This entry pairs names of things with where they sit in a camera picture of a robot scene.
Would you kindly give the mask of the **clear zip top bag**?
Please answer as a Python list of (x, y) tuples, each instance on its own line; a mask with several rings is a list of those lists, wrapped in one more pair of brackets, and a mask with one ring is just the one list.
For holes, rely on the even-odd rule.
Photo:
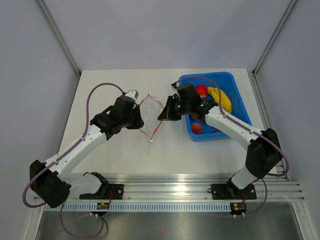
[(160, 100), (149, 93), (140, 102), (140, 113), (144, 122), (143, 127), (139, 131), (145, 135), (150, 143), (153, 143), (156, 132), (162, 124), (162, 120), (158, 120), (158, 116), (164, 110), (163, 104)]

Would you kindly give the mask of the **yellow banana bunch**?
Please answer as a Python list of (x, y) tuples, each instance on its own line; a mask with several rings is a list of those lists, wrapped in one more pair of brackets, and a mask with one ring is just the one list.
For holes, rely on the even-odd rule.
[(207, 87), (208, 94), (211, 95), (216, 103), (218, 103), (225, 111), (232, 113), (232, 103), (223, 90), (217, 87)]

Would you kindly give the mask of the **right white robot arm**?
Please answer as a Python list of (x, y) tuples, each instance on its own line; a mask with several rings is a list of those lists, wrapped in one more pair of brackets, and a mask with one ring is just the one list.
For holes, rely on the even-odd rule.
[(244, 166), (217, 189), (224, 199), (240, 199), (245, 188), (263, 179), (284, 157), (273, 129), (255, 128), (228, 113), (220, 103), (201, 99), (191, 83), (176, 87), (176, 94), (167, 98), (157, 119), (179, 121), (183, 115), (222, 131), (246, 150)]

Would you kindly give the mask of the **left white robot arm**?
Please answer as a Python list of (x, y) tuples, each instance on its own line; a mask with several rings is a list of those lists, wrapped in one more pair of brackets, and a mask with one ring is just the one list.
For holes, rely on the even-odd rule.
[(114, 105), (94, 116), (84, 136), (66, 150), (45, 162), (35, 160), (29, 167), (30, 188), (52, 208), (60, 206), (69, 196), (71, 185), (63, 178), (95, 148), (118, 134), (123, 128), (139, 129), (144, 125), (136, 90), (119, 96)]

